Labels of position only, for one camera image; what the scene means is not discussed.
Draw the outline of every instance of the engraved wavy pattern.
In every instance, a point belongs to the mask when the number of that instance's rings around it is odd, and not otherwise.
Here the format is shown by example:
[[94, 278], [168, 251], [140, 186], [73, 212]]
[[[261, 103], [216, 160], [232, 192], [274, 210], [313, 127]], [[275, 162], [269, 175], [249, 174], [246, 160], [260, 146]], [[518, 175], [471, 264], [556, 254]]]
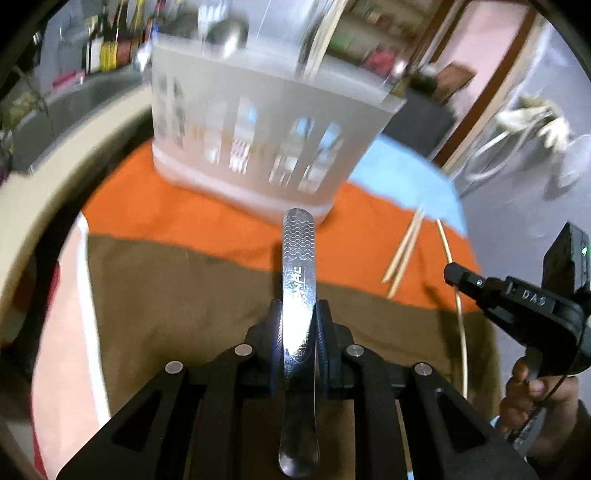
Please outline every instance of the engraved wavy pattern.
[[287, 215], [283, 224], [283, 258], [316, 261], [314, 221]]

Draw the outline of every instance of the black cable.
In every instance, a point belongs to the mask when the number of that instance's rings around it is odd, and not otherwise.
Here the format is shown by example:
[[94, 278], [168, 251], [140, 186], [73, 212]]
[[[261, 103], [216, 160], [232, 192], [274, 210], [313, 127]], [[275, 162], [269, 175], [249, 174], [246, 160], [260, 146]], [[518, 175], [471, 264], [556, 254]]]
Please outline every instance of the black cable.
[[509, 434], [509, 436], [507, 437], [507, 442], [509, 442], [511, 445], [513, 445], [515, 443], [515, 441], [520, 437], [521, 433], [527, 428], [527, 426], [532, 422], [532, 420], [537, 416], [537, 414], [540, 413], [540, 410], [544, 407], [547, 407], [552, 395], [554, 395], [554, 393], [556, 393], [556, 391], [564, 383], [564, 380], [566, 380], [566, 378], [569, 376], [569, 372], [574, 367], [574, 364], [577, 361], [577, 357], [579, 356], [579, 352], [581, 351], [581, 344], [583, 343], [583, 337], [584, 337], [586, 327], [587, 327], [587, 316], [584, 315], [583, 316], [583, 324], [581, 326], [581, 333], [579, 334], [579, 340], [577, 341], [577, 351], [574, 354], [573, 361], [571, 362], [568, 370], [566, 371], [566, 373], [564, 375], [562, 375], [562, 377], [560, 377], [560, 380], [558, 380], [558, 383], [554, 386], [554, 388], [552, 390], [550, 390], [548, 395], [546, 395], [543, 400], [538, 402], [536, 407], [529, 414], [529, 416], [527, 417], [527, 420], [519, 428], [519, 430], [515, 430]]

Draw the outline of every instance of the yellow label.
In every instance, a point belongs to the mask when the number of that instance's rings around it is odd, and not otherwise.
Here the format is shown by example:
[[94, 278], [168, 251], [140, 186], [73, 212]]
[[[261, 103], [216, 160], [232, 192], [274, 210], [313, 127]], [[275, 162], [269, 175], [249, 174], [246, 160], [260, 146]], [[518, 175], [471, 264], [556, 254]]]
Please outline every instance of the yellow label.
[[104, 72], [117, 68], [117, 42], [107, 41], [100, 46], [100, 69]]

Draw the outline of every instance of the metal screw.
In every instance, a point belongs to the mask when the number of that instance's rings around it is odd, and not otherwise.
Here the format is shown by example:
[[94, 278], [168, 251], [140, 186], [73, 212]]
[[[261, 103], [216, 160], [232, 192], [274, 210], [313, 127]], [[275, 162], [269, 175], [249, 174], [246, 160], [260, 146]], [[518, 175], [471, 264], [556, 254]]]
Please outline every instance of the metal screw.
[[164, 369], [166, 370], [166, 373], [174, 375], [183, 369], [183, 364], [178, 360], [173, 360], [172, 362], [168, 362]]
[[429, 364], [416, 364], [414, 366], [414, 370], [422, 377], [428, 377], [429, 375], [431, 375], [431, 373], [433, 373], [433, 369]]
[[361, 345], [353, 344], [345, 350], [350, 356], [361, 356], [365, 353], [365, 349]]
[[252, 353], [252, 347], [247, 343], [241, 343], [234, 349], [234, 353], [238, 356], [247, 356]]

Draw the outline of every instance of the pair of chopsticks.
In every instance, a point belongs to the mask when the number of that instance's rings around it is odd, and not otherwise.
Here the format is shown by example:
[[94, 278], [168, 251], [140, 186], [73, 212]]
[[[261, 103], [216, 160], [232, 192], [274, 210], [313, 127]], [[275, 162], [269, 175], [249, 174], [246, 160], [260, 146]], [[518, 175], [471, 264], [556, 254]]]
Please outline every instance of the pair of chopsticks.
[[419, 207], [414, 212], [413, 219], [410, 221], [408, 229], [402, 237], [402, 241], [400, 242], [396, 253], [392, 257], [392, 261], [390, 262], [390, 265], [384, 274], [382, 283], [387, 283], [392, 280], [392, 277], [394, 277], [392, 286], [388, 291], [389, 299], [396, 295], [396, 292], [402, 283], [402, 277], [406, 272], [408, 262], [410, 262], [410, 257], [413, 254], [415, 245], [417, 244], [418, 234], [421, 231], [421, 224], [424, 217], [425, 211], [422, 207]]

